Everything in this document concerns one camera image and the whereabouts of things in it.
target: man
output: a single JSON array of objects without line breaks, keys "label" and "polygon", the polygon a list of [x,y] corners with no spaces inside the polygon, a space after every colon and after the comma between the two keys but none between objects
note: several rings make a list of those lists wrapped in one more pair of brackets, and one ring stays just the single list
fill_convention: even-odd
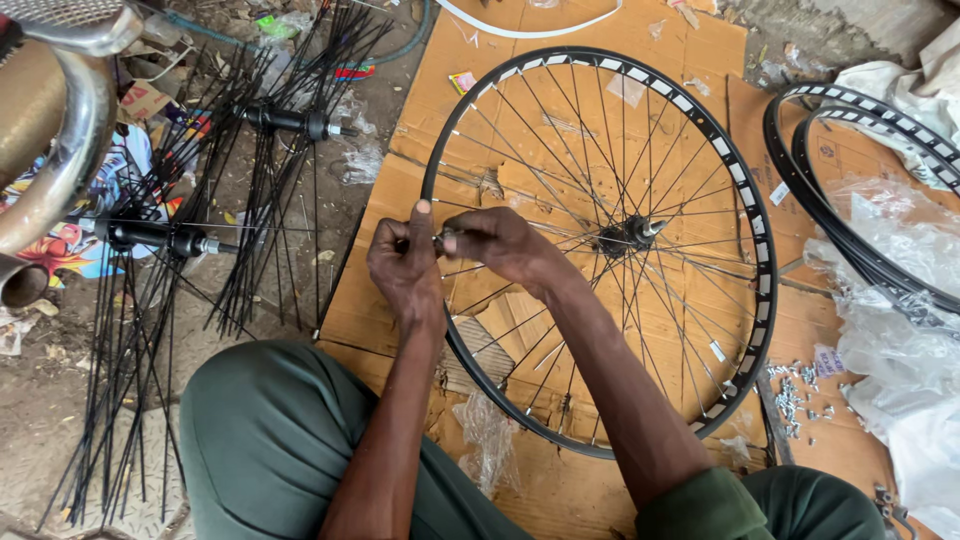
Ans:
[{"label": "man", "polygon": [[[880,540],[870,500],[841,479],[777,467],[738,481],[663,398],[587,281],[510,209],[444,224],[472,258],[550,309],[604,419],[643,538]],[[379,400],[309,345],[239,345],[182,398],[180,441],[200,540],[530,538],[421,435],[446,321],[432,210],[380,221],[367,265],[399,347]]]}]

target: wheel hub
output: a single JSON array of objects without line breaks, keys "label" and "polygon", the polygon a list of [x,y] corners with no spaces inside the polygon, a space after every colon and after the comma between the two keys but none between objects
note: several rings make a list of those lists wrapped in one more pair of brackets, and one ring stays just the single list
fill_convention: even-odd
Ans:
[{"label": "wheel hub", "polygon": [[657,233],[663,230],[666,223],[634,215],[623,223],[610,225],[601,231],[597,244],[600,251],[609,258],[621,258],[630,248],[646,251],[653,245]]}]

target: label sticker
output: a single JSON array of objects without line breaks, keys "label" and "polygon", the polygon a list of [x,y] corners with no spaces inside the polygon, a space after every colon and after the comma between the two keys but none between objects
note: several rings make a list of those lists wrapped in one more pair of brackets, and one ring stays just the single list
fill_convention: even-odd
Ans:
[{"label": "label sticker", "polygon": [[770,194],[770,200],[773,201],[775,207],[778,207],[789,192],[790,188],[786,186],[786,182],[780,182],[777,189],[774,189]]},{"label": "label sticker", "polygon": [[710,341],[710,348],[713,350],[713,353],[717,356],[717,359],[720,360],[721,362],[727,359],[727,357],[723,354],[723,351],[720,350],[720,344],[717,343],[715,339],[713,341]]},{"label": "label sticker", "polygon": [[814,345],[813,361],[817,364],[817,374],[823,379],[829,379],[837,373],[847,373],[847,368],[840,361],[840,354],[829,345]]}]

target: green hose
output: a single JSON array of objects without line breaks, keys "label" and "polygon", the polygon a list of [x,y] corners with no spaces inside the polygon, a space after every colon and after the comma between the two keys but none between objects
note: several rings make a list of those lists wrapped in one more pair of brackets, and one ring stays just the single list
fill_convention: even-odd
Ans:
[{"label": "green hose", "polygon": [[[193,22],[192,20],[188,20],[184,18],[181,14],[174,12],[172,10],[167,11],[165,15],[171,23],[177,26],[180,26],[181,28],[185,28],[191,32],[196,32],[198,34],[203,34],[208,37],[213,37],[214,39],[218,39],[224,43],[229,43],[230,45],[233,45],[236,47],[243,47],[250,51],[259,51],[264,48],[259,45],[247,43],[246,41],[241,41],[240,39],[237,39],[235,37],[225,36],[223,34],[220,34],[219,32],[214,32],[209,28],[206,28],[205,26],[201,26]],[[351,68],[359,68],[359,67],[366,67],[368,65],[394,61],[402,57],[403,55],[413,50],[413,48],[417,46],[417,43],[420,43],[420,40],[423,39],[423,35],[426,34],[426,27],[427,27],[427,24],[429,24],[429,21],[430,21],[430,0],[423,0],[423,19],[420,21],[420,26],[417,28],[417,32],[414,34],[413,37],[410,38],[410,41],[406,45],[395,50],[389,55],[379,57],[379,58],[371,58],[371,59],[364,60],[359,65],[355,65],[354,62],[344,62],[343,65]]]}]

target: green pants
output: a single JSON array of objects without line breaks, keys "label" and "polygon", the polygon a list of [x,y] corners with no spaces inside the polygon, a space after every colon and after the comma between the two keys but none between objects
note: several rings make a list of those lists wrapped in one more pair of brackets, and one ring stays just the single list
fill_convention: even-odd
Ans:
[{"label": "green pants", "polygon": [[[190,380],[180,407],[180,454],[197,537],[316,538],[376,401],[363,382],[307,344],[259,341],[214,356]],[[713,469],[688,484],[651,504],[656,517],[647,508],[640,513],[644,537],[678,538],[674,525],[694,522],[700,525],[682,527],[684,536],[770,538],[769,529],[779,540],[883,538],[870,500],[824,473],[777,467],[740,484]],[[756,503],[746,495],[684,503],[701,500],[712,485],[749,490]],[[426,438],[410,536],[530,538]]]}]

